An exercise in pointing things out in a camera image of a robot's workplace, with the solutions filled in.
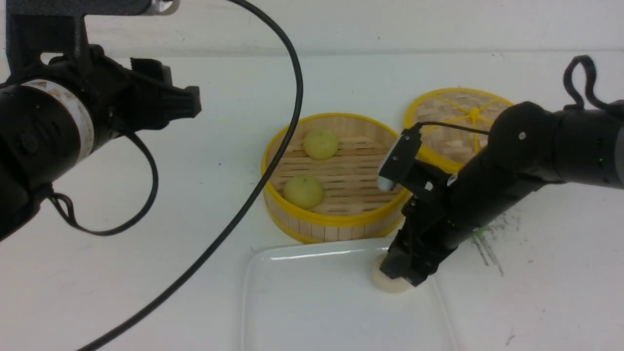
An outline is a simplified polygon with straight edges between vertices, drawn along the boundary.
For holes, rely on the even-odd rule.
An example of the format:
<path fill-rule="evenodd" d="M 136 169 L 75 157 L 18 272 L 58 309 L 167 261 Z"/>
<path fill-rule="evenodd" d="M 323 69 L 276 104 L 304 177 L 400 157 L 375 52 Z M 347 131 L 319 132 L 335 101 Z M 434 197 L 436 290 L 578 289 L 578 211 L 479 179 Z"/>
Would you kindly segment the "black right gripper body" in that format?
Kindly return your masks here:
<path fill-rule="evenodd" d="M 404 224 L 390 245 L 389 254 L 408 264 L 440 264 L 459 245 L 448 244 L 447 240 L 462 242 L 481 233 L 479 226 L 469 226 L 462 233 L 459 222 L 449 217 L 443 195 L 450 177 L 433 165 L 415 161 L 400 182 L 412 195 L 402 208 Z"/>

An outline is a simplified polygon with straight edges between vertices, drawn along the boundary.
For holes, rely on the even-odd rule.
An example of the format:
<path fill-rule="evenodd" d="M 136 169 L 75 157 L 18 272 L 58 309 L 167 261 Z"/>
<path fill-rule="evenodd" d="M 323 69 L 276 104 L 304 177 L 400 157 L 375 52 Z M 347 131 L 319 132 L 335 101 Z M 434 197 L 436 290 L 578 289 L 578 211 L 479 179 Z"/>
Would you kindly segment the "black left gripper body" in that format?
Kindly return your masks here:
<path fill-rule="evenodd" d="M 60 98 L 87 113 L 93 142 L 126 130 L 160 130 L 174 119 L 170 69 L 132 58 L 127 69 L 88 43 L 84 16 L 7 16 L 5 140 L 76 142 L 78 125 Z"/>

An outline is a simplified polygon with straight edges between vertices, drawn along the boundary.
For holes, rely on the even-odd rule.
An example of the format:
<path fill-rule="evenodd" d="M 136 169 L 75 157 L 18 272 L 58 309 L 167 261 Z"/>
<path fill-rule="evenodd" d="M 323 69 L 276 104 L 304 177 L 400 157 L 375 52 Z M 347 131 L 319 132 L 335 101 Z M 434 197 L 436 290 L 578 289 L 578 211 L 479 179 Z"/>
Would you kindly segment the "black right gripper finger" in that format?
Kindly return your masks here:
<path fill-rule="evenodd" d="M 439 265 L 450 256 L 451 251 L 427 251 L 412 254 L 407 270 L 407 281 L 417 287 L 435 274 Z"/>
<path fill-rule="evenodd" d="M 390 279 L 403 278 L 405 281 L 413 281 L 414 271 L 412 261 L 414 253 L 402 249 L 388 250 L 383 258 L 379 270 Z"/>

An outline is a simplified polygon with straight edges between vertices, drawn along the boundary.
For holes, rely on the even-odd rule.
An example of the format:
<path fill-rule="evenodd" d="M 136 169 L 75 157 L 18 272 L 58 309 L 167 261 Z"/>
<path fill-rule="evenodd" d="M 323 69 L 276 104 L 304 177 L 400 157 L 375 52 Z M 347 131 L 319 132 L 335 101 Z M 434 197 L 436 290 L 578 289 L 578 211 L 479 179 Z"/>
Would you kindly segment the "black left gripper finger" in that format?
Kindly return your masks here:
<path fill-rule="evenodd" d="M 142 130 L 162 130 L 174 120 L 201 113 L 200 88 L 157 87 L 142 97 Z"/>

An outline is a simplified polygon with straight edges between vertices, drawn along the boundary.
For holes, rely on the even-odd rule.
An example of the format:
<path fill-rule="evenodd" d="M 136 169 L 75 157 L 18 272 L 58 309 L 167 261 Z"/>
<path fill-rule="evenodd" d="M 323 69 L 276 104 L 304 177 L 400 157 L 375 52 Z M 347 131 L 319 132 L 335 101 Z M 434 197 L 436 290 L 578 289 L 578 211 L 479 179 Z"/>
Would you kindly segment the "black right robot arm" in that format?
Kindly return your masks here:
<path fill-rule="evenodd" d="M 411 193 L 404 225 L 380 264 L 417 286 L 464 241 L 549 184 L 623 188 L 623 102 L 549 113 L 523 102 L 505 109 L 487 145 L 458 173 L 415 158 L 419 126 L 404 129 L 379 169 L 379 188 Z"/>

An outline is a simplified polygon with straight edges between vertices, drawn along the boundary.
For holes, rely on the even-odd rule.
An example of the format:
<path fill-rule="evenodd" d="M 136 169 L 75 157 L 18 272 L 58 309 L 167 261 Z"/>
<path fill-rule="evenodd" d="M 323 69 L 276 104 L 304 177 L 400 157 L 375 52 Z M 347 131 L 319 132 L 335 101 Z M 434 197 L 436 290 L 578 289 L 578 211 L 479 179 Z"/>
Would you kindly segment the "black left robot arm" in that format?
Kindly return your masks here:
<path fill-rule="evenodd" d="M 1 85 L 1 237 L 24 227 L 50 201 L 62 219 L 84 233 L 107 237 L 138 223 L 155 202 L 156 162 L 137 136 L 201 112 L 197 86 L 176 87 L 170 68 L 152 58 L 131 67 L 90 45 L 84 15 L 7 14 L 10 76 Z M 147 158 L 152 185 L 146 203 L 109 230 L 78 223 L 68 195 L 54 182 L 118 137 Z"/>

